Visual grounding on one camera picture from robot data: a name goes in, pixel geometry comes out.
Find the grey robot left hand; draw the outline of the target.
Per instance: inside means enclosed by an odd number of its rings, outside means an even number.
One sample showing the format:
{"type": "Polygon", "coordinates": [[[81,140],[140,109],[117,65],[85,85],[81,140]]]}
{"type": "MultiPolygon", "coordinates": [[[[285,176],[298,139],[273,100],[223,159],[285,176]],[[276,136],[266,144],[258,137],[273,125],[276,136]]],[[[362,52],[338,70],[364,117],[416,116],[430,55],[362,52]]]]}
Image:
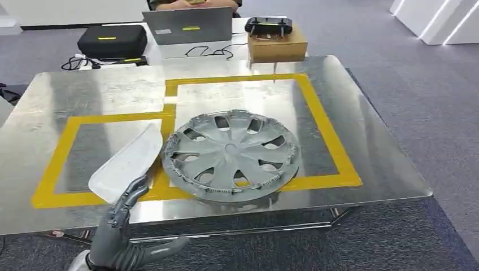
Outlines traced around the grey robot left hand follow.
{"type": "Polygon", "coordinates": [[[145,174],[134,179],[101,219],[86,256],[86,263],[93,270],[139,270],[180,252],[189,243],[186,237],[146,248],[130,242],[130,210],[149,191],[146,179],[145,174]]]}

